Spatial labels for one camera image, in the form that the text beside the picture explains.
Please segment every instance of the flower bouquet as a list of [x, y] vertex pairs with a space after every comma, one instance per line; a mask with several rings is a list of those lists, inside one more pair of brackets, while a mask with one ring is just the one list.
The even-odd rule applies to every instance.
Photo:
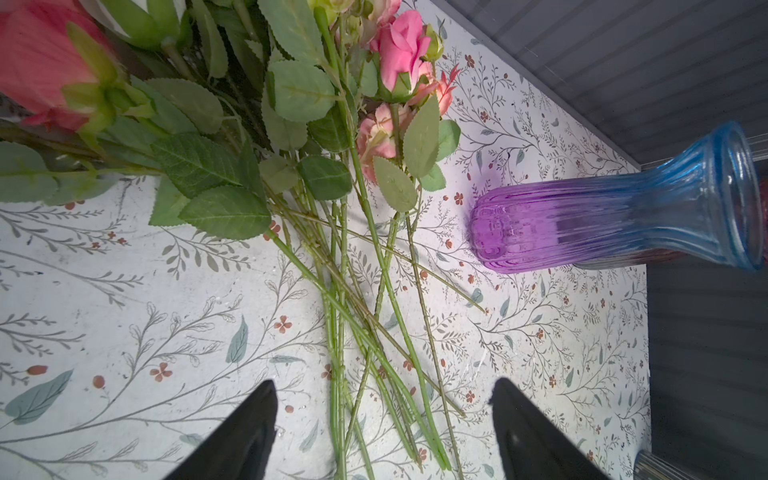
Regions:
[[[0, 92], [24, 109], [19, 121], [0, 121], [0, 201], [66, 204], [121, 177], [153, 175], [160, 182], [150, 224], [272, 240], [323, 299], [337, 478], [347, 477], [353, 437], [374, 478], [357, 416], [376, 371], [384, 372], [372, 377], [407, 455], [421, 466], [418, 429], [440, 467], [463, 478], [451, 427], [451, 415], [463, 413], [442, 394], [421, 282], [432, 276], [482, 308], [419, 265], [413, 243], [422, 199], [445, 187], [439, 161], [458, 146], [459, 126], [441, 119], [458, 69], [438, 76], [442, 39], [415, 10], [397, 15], [400, 6], [17, 0], [0, 11]], [[392, 218], [374, 216], [369, 190]], [[349, 229], [356, 213], [367, 234]], [[403, 228], [409, 255], [395, 249]], [[350, 236], [376, 252], [381, 278], [370, 304], [349, 261]], [[403, 321], [389, 277], [393, 256], [412, 268], [433, 372]], [[385, 296], [404, 347], [379, 322]], [[357, 392], [345, 377], [350, 333], [365, 363]], [[390, 364], [386, 344], [418, 374], [419, 394]], [[452, 457], [435, 427], [432, 391], [442, 397]]]

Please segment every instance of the green stem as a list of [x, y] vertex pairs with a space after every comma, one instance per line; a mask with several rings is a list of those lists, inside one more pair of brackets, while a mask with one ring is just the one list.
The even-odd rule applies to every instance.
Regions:
[[[413, 225], [411, 225], [411, 216], [406, 214], [406, 229], [408, 230], [408, 247], [411, 250], [411, 258], [416, 257], [416, 247], [413, 244]], [[435, 348], [435, 337], [432, 336], [432, 326], [429, 324], [429, 312], [427, 311], [427, 305], [424, 301], [424, 291], [422, 289], [422, 280], [419, 275], [419, 265], [415, 262], [411, 262], [413, 267], [413, 276], [415, 278], [416, 290], [419, 292], [419, 304], [422, 306], [422, 315], [424, 316], [424, 328], [427, 332], [427, 338], [429, 338], [429, 350], [432, 352], [432, 360], [435, 363], [435, 371], [437, 372], [437, 384], [440, 386], [440, 390], [444, 390], [445, 386], [442, 383], [442, 372], [440, 370], [440, 364], [437, 360], [437, 349]], [[456, 469], [458, 473], [458, 480], [464, 480], [464, 472], [462, 471], [462, 460], [458, 456], [458, 444], [456, 443], [456, 437], [453, 434], [453, 427], [451, 426], [451, 414], [448, 411], [448, 403], [445, 401], [445, 396], [442, 398], [442, 411], [445, 414], [445, 422], [448, 424], [448, 433], [451, 436], [451, 446], [453, 447], [453, 455], [456, 460]]]

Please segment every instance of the floral tablecloth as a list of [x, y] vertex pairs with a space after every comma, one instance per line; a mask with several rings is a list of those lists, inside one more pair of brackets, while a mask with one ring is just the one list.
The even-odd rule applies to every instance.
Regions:
[[[462, 69], [449, 112], [462, 142], [443, 167], [448, 188], [424, 199], [415, 239], [419, 261], [487, 312], [422, 273], [446, 388], [466, 412], [452, 417], [465, 476], [504, 477], [488, 400], [507, 376], [591, 461], [631, 478], [650, 444], [645, 268], [498, 275], [472, 256], [466, 224], [494, 187], [633, 167], [435, 6], [415, 7], [445, 38], [439, 68]], [[84, 203], [0, 205], [0, 478], [161, 478], [267, 378], [280, 398], [267, 478], [328, 478], [333, 373], [318, 295], [262, 237], [149, 227], [156, 186], [125, 178]], [[350, 248], [372, 300], [375, 256], [362, 241]], [[410, 266], [392, 271], [431, 366]], [[385, 303], [382, 321], [400, 338], [391, 315]], [[356, 357], [350, 343], [354, 389]], [[394, 350], [390, 359], [415, 387], [412, 367]], [[424, 472], [408, 461], [374, 387], [359, 418], [377, 478], [451, 478], [423, 438]], [[355, 448], [349, 464], [365, 478]]]

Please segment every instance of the glass vase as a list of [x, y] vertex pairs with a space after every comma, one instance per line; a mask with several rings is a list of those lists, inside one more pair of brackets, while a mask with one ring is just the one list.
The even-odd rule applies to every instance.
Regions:
[[757, 178], [734, 122], [638, 174], [494, 189], [470, 230], [475, 255], [499, 273], [655, 249], [755, 270], [763, 255]]

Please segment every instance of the green leaf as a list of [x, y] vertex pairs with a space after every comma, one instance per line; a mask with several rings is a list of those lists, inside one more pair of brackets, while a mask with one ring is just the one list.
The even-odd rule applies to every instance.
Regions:
[[310, 155], [299, 162], [299, 173], [317, 200], [336, 200], [352, 191], [352, 175], [340, 161]]
[[299, 181], [299, 175], [288, 161], [280, 155], [269, 154], [259, 164], [261, 178], [276, 194], [288, 190]]
[[58, 190], [40, 154], [30, 147], [0, 142], [0, 202], [34, 202]]
[[320, 420], [315, 420], [315, 426], [312, 428], [309, 435], [307, 435], [306, 438], [301, 442], [301, 445], [299, 445], [299, 450], [301, 452], [307, 453], [312, 448], [312, 445], [315, 445], [315, 440], [317, 439], [317, 427], [319, 424]]
[[416, 112], [402, 141], [403, 160], [414, 177], [426, 176], [437, 161], [440, 108], [437, 95], [430, 95]]
[[203, 0], [192, 0], [192, 10], [197, 20], [197, 30], [203, 41], [203, 58], [208, 67], [208, 74], [213, 78], [222, 78], [227, 74], [227, 48], [221, 38], [219, 28], [210, 15]]
[[445, 176], [442, 174], [440, 166], [437, 164], [432, 165], [429, 173], [419, 178], [419, 183], [428, 192], [436, 192], [445, 188]]
[[264, 184], [261, 182], [259, 159], [253, 153], [253, 148], [250, 146], [249, 141], [243, 145], [243, 150], [240, 152], [240, 184], [266, 203]]
[[152, 78], [147, 83], [179, 107], [201, 133], [212, 135], [221, 128], [224, 110], [207, 88], [181, 78]]
[[240, 320], [240, 328], [237, 329], [232, 340], [230, 348], [227, 350], [227, 363], [237, 363], [245, 356], [248, 348], [248, 325], [245, 323], [245, 317]]
[[189, 202], [190, 200], [181, 194], [168, 177], [161, 177], [149, 224], [154, 227], [181, 225], [184, 222], [179, 219], [179, 213]]
[[196, 196], [179, 218], [215, 237], [248, 240], [264, 233], [272, 217], [266, 204], [248, 190], [232, 185]]
[[310, 130], [310, 136], [320, 147], [334, 153], [349, 148], [346, 123], [338, 104], [334, 104], [325, 117], [309, 122], [307, 127]]
[[72, 370], [68, 370], [49, 382], [33, 386], [8, 402], [5, 406], [5, 414], [13, 418], [16, 425], [34, 422], [64, 392], [71, 376]]
[[277, 150], [299, 150], [306, 144], [306, 124], [280, 117], [270, 106], [266, 85], [261, 96], [261, 119], [266, 128], [266, 136]]
[[118, 182], [119, 175], [97, 175], [90, 171], [58, 175], [58, 191], [45, 199], [47, 205], [64, 205], [98, 197]]
[[509, 298], [502, 303], [501, 309], [499, 309], [498, 314], [501, 316], [507, 316], [507, 312], [509, 311]]
[[398, 212], [411, 210], [418, 200], [416, 189], [408, 175], [389, 160], [373, 158], [373, 173], [379, 182], [384, 200]]
[[313, 65], [326, 62], [320, 32], [306, 0], [259, 0], [259, 9], [275, 39], [292, 57]]
[[224, 147], [196, 134], [179, 134], [152, 144], [155, 159], [187, 198], [225, 183], [238, 184], [237, 159]]
[[276, 61], [270, 64], [270, 73], [275, 78], [275, 111], [286, 120], [319, 120], [336, 102], [330, 78], [312, 64]]
[[362, 75], [360, 77], [360, 92], [366, 97], [376, 95], [379, 90], [379, 72], [372, 61], [367, 61], [362, 66]]
[[437, 161], [440, 161], [458, 147], [458, 141], [462, 137], [462, 128], [453, 120], [440, 121], [440, 134], [438, 136]]

